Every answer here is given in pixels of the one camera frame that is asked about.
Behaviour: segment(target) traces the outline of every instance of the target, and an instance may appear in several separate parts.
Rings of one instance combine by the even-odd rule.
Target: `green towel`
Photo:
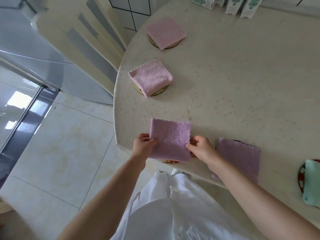
[[[306,160],[303,201],[320,207],[320,162]]]

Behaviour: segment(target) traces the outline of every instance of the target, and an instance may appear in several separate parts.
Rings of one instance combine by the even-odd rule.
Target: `hand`
[[[186,148],[191,151],[194,156],[206,163],[211,171],[214,171],[214,162],[222,159],[222,157],[214,149],[207,137],[195,136],[190,140],[191,144],[186,144]]]
[[[152,152],[152,148],[158,141],[156,139],[149,140],[148,133],[142,133],[133,141],[131,157],[139,157],[146,161]]]

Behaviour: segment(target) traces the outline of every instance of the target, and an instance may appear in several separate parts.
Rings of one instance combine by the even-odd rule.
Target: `box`
[[[216,4],[219,5],[220,7],[223,7],[223,4],[226,0],[217,0]]]
[[[243,0],[229,0],[226,5],[226,14],[236,15]]]
[[[192,3],[210,10],[214,7],[215,1],[216,0],[191,0]]]
[[[247,0],[242,8],[241,18],[250,19],[262,0]]]

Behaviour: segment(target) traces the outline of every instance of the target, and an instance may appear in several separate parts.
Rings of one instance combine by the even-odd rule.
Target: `speckled tabletop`
[[[320,158],[320,20],[258,8],[252,19],[172,0],[144,24],[123,57],[114,91],[117,144],[130,150],[152,117],[190,121],[191,135],[235,139],[262,151],[259,184],[320,225],[297,183],[306,159]],[[154,47],[146,25],[173,17],[187,32],[174,48]],[[158,57],[173,84],[146,98],[128,72]],[[174,167],[219,184],[199,160]]]

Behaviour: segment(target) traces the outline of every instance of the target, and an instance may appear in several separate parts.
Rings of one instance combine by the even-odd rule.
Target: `washcloth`
[[[259,148],[241,141],[219,138],[216,149],[223,158],[232,163],[252,181],[258,182],[261,154]]]
[[[306,160],[303,201],[320,208],[320,162]]]
[[[157,139],[150,158],[173,160],[177,162],[190,161],[190,152],[186,144],[190,143],[190,122],[167,121],[151,119],[150,140]]]
[[[151,96],[173,81],[172,75],[158,58],[148,61],[130,71],[129,76],[146,97]]]
[[[155,41],[161,50],[182,40],[187,33],[171,17],[165,17],[148,27],[146,33]]]

